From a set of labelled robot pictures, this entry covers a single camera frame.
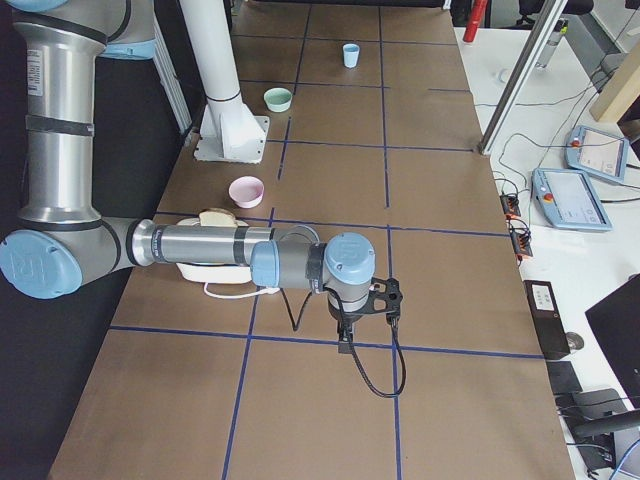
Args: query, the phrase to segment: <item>white cable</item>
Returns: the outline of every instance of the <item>white cable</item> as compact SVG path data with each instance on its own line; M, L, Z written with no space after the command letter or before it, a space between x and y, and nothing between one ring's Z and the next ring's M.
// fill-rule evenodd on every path
M220 295L218 293L210 292L208 283L204 284L204 287L202 290L204 291L204 294L206 296L217 298L220 300L241 300L243 298L257 297L258 295L273 295L274 293L277 293L280 291L279 288L263 288L261 290L258 290L257 292L244 293L242 295Z

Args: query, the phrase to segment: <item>white sticker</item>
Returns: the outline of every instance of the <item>white sticker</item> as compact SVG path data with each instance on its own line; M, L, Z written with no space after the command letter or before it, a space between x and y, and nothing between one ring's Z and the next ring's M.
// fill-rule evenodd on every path
M27 50L27 93L42 96L42 50Z
M546 285L531 285L533 291L533 299L536 302L538 310L547 310L553 312L553 300L551 300L551 291Z

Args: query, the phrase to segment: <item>red object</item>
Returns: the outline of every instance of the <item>red object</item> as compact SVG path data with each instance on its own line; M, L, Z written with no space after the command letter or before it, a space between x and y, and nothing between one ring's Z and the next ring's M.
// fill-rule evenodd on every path
M480 26L480 20L482 20L484 11L487 8L487 2L488 0L476 0L473 4L473 10L471 10L471 15L469 16L467 29L464 31L464 37L462 37L462 40L465 43L472 43L476 38L476 32Z

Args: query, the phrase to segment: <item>white table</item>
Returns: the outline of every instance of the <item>white table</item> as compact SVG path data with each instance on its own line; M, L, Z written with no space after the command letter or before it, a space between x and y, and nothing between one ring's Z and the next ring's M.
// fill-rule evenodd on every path
M462 42L463 33L464 29L456 29L476 112L484 131L494 111L494 107L485 104L498 103L509 69L515 65L528 32L481 29L472 44ZM589 75L569 44L563 40L549 66L531 74L517 103L553 103L580 93L588 85ZM561 145L582 107L594 100L594 93L595 89L590 87L581 99L575 98L557 105L514 107L491 152L493 169L504 174L522 190L525 188L524 178L499 164L498 159L503 152L502 162L527 178L526 187L530 187L531 172L540 166L540 162L543 167L566 168L562 149L551 148L546 152L546 149L538 148L522 137L513 137L510 141L509 138L514 133L522 133L541 145ZM574 105L576 108L569 116ZM569 120L560 128L567 117ZM621 135L617 125L596 122L588 108L578 123ZM559 129L560 133L552 141ZM631 154L629 163L638 164L635 154ZM499 190L502 183L496 184ZM627 169L625 183L640 185L640 170ZM601 199L640 196L637 190L611 186L597 180L593 180L593 184ZM509 184L504 188L506 192L513 191ZM640 272L640 202L606 204L605 210L613 223L613 230L583 233L551 228L538 205L534 203L529 208L529 200L529 192L520 195L523 219L531 227L534 255L522 262L522 279L550 281L565 331L576 332L584 338L584 349L565 358L571 360L583 389L614 388L624 397L624 391L600 350L584 312L625 283L630 275ZM628 408L633 408L629 402L626 404ZM570 434L566 434L567 441L571 441ZM586 479L585 466L577 449L569 447L569 453L576 478ZM601 474L601 477L606 479L606 475ZM620 474L616 478L628 477Z

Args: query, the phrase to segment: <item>black wall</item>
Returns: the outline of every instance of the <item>black wall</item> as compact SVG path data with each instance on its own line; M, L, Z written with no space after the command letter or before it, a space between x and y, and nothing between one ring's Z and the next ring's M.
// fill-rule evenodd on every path
M156 14L178 76L200 85L177 2L157 1ZM25 43L0 2L0 238L20 228L27 187L25 68ZM197 90L184 88L192 112ZM97 60L95 125L94 206L105 216L152 216L182 142L151 60ZM48 301L0 275L0 480L46 478L129 273Z

